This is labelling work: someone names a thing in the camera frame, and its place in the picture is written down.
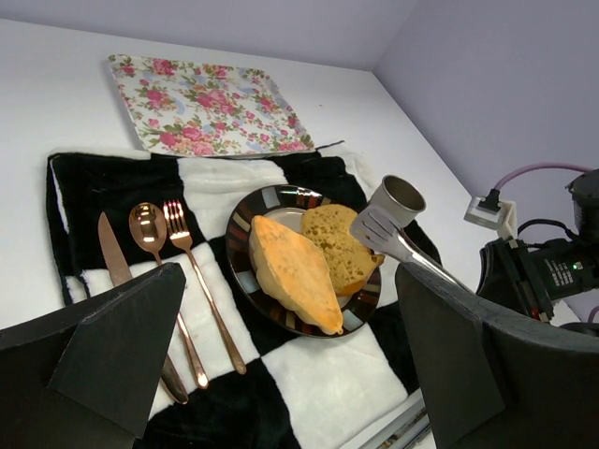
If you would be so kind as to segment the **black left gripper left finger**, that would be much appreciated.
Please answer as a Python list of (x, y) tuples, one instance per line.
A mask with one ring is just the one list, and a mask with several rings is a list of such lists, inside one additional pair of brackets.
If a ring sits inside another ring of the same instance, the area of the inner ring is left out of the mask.
[(142, 437), (185, 277), (165, 265), (1, 332), (4, 448), (130, 448)]

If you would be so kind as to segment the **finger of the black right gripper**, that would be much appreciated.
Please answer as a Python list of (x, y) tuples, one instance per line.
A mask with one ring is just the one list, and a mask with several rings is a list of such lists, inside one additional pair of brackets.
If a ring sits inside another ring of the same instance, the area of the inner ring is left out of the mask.
[(532, 293), (518, 254), (503, 239), (480, 250), (481, 275), (476, 293), (518, 313), (532, 313)]

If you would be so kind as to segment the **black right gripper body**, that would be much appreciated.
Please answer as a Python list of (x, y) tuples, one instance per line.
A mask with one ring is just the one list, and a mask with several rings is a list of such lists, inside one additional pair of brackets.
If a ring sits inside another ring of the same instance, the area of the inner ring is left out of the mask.
[(554, 317), (554, 303), (598, 287), (598, 246), (566, 239), (505, 243), (503, 305), (537, 321)]

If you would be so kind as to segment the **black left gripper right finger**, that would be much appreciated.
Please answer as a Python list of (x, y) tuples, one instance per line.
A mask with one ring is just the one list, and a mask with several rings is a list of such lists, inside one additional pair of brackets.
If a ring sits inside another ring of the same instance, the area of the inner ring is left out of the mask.
[(437, 447), (597, 447), (597, 338), (412, 263), (398, 266), (396, 286)]

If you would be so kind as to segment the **silver metal tongs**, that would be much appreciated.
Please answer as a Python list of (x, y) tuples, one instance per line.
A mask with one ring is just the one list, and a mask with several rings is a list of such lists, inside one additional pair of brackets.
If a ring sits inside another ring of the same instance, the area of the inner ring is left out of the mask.
[(453, 283), (469, 293), (468, 286), (453, 276), (427, 254), (422, 253), (394, 218), (383, 208), (370, 205), (358, 214), (350, 225), (350, 234), (361, 244), (377, 253), (388, 255), (400, 263), (414, 263)]

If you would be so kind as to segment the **brown crusted bread slice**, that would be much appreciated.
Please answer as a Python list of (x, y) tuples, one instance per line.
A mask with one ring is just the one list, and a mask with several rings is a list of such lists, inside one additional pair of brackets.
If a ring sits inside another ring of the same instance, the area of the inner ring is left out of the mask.
[(385, 260), (351, 235), (357, 216), (344, 205), (327, 204), (306, 210), (300, 221), (301, 234), (323, 252), (338, 297), (358, 292)]

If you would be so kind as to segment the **light yellow bread slice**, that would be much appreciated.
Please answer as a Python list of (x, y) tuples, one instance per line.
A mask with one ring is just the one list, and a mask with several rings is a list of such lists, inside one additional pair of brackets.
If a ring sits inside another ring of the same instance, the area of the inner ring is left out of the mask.
[(343, 334), (343, 314), (324, 254), (271, 218), (252, 219), (249, 254), (262, 291), (327, 335)]

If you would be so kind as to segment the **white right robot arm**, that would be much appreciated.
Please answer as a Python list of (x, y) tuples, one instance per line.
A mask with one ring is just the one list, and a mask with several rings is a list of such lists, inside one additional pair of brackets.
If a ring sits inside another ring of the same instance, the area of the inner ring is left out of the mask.
[(555, 300), (598, 285), (598, 174), (569, 184), (577, 232), (481, 251), (474, 293), (414, 264), (396, 284), (440, 448), (594, 448), (598, 326), (550, 322)]

